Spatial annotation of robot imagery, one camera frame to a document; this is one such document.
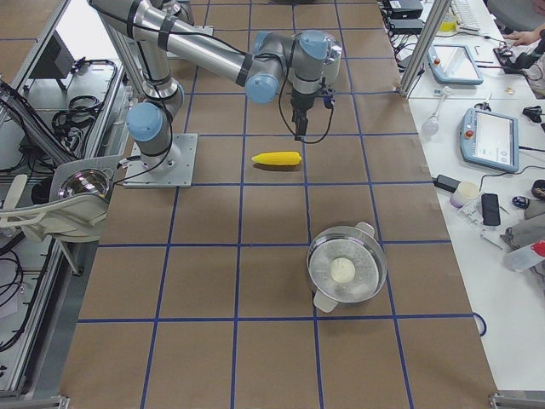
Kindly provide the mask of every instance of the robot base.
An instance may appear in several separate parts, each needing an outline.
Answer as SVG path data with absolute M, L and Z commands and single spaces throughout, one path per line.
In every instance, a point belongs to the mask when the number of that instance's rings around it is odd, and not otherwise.
M 159 175 L 147 172 L 139 176 L 139 173 L 146 170 L 144 164 L 140 161 L 129 162 L 127 175 L 131 177 L 123 182 L 128 188 L 150 189 L 155 187 L 190 187 L 193 178 L 193 168 L 195 165 L 195 154 L 197 153 L 197 134 L 173 134 L 172 143 L 180 148 L 181 156 L 178 165 L 169 172 Z M 133 145 L 132 156 L 140 155 L 140 149 Z

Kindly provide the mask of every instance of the blue joint cap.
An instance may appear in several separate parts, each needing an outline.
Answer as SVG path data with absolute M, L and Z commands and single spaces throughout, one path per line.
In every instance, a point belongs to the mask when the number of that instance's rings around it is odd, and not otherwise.
M 278 80 L 271 74 L 256 74 L 246 81 L 246 95 L 253 102 L 267 104 L 274 99 Z
M 263 42 L 265 41 L 265 38 L 270 34 L 271 32 L 257 32 L 257 35 L 255 36 L 254 41 L 254 54 L 259 54 L 261 51 L 261 46 L 263 45 Z
M 129 132 L 138 142 L 148 142 L 157 136 L 163 128 L 163 120 L 161 110 L 150 102 L 134 106 L 127 114 Z
M 327 34 L 318 30 L 307 30 L 299 37 L 299 45 L 303 51 L 315 60 L 324 60 L 327 56 Z

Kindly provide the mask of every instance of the red cap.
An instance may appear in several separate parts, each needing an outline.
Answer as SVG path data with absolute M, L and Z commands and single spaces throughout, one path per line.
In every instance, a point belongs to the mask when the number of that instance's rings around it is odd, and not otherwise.
M 531 245 L 531 249 L 535 251 L 539 256 L 545 257 L 545 240 L 537 241 Z

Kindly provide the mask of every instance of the person's hand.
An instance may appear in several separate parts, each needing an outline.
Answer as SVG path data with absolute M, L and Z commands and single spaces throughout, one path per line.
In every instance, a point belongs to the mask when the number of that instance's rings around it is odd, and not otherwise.
M 530 45 L 532 43 L 535 43 L 537 40 L 539 40 L 539 32 L 513 32 L 511 34 L 508 34 L 506 36 L 503 36 L 503 38 L 507 40 L 515 40 L 513 45 Z

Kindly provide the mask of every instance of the metal bowl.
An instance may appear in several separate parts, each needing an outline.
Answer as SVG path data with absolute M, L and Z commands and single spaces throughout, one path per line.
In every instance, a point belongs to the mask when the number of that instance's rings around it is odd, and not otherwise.
M 337 303 L 366 301 L 379 292 L 386 281 L 387 266 L 373 233 L 373 227 L 362 222 L 355 228 L 328 228 L 314 239 L 307 254 L 307 268 L 316 291 L 316 307 L 330 312 Z M 354 275 L 347 281 L 335 280 L 330 273 L 331 263 L 340 258 L 354 267 Z
M 104 198 L 110 190 L 110 179 L 97 169 L 80 170 L 70 175 L 59 189 L 59 199 L 78 193 L 96 193 Z

